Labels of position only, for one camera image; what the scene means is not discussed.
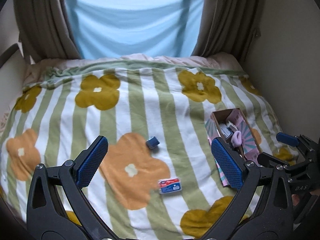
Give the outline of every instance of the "flower pattern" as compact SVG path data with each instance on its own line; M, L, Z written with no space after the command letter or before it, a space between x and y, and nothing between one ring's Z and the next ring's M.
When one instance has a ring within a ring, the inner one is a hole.
M77 224L79 226L82 226L80 221L78 220L76 214L73 211L67 210L66 213L67 213L67 216L70 221L74 222L75 224Z
M232 196L224 196L216 200L209 211L194 209L184 213L180 221L183 233L196 239L201 238L226 210L232 199Z
M257 96L261 96L260 92L252 85L250 80L246 77L240 77L240 82L244 86L244 88L252 94L255 94Z
M40 154L36 149L37 134L27 129L22 135L10 138L6 148L11 158L11 168L18 180L26 181L40 163Z
M94 105L104 111L115 107L119 100L120 80L114 74L101 78L86 76L81 82L81 91L76 95L76 105L87 108Z
M257 143L260 144L261 143L261 136L260 136L260 133L255 129L255 128L252 128L252 134L253 136L255 137L255 139L257 140Z
M37 96L40 94L42 88L35 86L25 91L21 97L17 99L14 107L15 110L21 110L22 113L29 112L35 105Z
M274 153L273 156L280 160L287 161L290 165L296 164L294 156L285 147L280 148L279 153Z
M151 157L146 140L137 133L126 133L116 145L109 145L99 169L116 199L129 210L146 207L150 191L158 189L160 179L170 177L168 166Z
M215 80L205 75L203 72L193 74L183 70L178 75L179 82L183 85L182 94L195 102L203 102L206 99L216 104L221 101L222 95Z

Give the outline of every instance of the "small package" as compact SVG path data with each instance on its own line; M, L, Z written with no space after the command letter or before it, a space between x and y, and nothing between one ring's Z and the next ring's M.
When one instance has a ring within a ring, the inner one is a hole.
M221 130L221 133L225 137L225 140L229 139L233 135L233 132L226 126L225 123L219 123L219 127L220 127L220 130Z
M182 190L179 178L161 179L158 181L158 185L160 194Z

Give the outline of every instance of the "light blue cloth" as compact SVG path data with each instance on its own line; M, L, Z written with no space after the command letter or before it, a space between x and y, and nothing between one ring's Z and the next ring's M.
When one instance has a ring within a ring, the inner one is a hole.
M76 46L85 59L144 53L189 57L204 0L66 0Z

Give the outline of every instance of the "brown curtain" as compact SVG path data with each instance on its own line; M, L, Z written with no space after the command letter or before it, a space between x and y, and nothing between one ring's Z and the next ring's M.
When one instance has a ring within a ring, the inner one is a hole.
M204 0L194 56L220 51L243 62L257 32L264 0Z
M14 0L20 41L35 62L80 59L68 24L65 0Z

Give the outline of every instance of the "blue cube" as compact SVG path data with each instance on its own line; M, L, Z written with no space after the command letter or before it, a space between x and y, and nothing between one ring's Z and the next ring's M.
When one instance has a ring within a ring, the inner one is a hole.
M159 141L156 137L151 137L148 141L146 141L146 145L148 146L148 148L150 150L152 150L153 148L155 148L157 145L159 144Z

